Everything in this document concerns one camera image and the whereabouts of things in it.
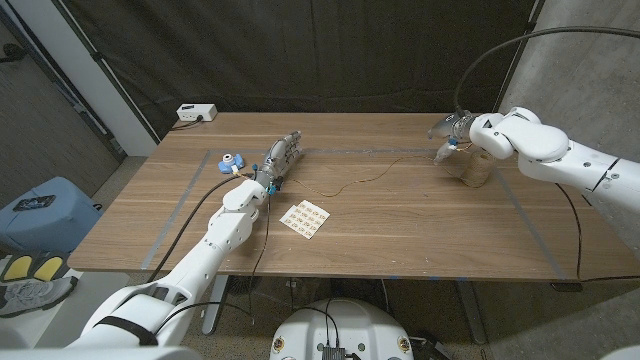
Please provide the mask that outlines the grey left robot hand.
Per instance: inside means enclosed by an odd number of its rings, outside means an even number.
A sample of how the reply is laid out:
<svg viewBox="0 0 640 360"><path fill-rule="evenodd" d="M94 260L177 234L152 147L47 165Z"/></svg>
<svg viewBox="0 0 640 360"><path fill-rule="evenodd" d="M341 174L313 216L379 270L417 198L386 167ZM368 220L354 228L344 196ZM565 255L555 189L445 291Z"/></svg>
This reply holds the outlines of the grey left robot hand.
<svg viewBox="0 0 640 360"><path fill-rule="evenodd" d="M300 131L294 131L277 140L266 152L263 163L258 167L255 180L267 187L278 177L284 176L301 153Z"/></svg>

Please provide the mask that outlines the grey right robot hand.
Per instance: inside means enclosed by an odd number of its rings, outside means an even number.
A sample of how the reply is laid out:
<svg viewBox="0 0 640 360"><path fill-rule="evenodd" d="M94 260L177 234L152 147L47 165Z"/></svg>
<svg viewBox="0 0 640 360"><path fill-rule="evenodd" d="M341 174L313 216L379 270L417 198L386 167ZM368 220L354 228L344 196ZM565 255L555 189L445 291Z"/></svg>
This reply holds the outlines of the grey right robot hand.
<svg viewBox="0 0 640 360"><path fill-rule="evenodd" d="M427 131L429 139L442 138L445 140L445 143L436 152L435 163L440 163L451 156L458 150L461 143L470 141L469 131L474 120L475 116L464 110L462 114L448 115Z"/></svg>

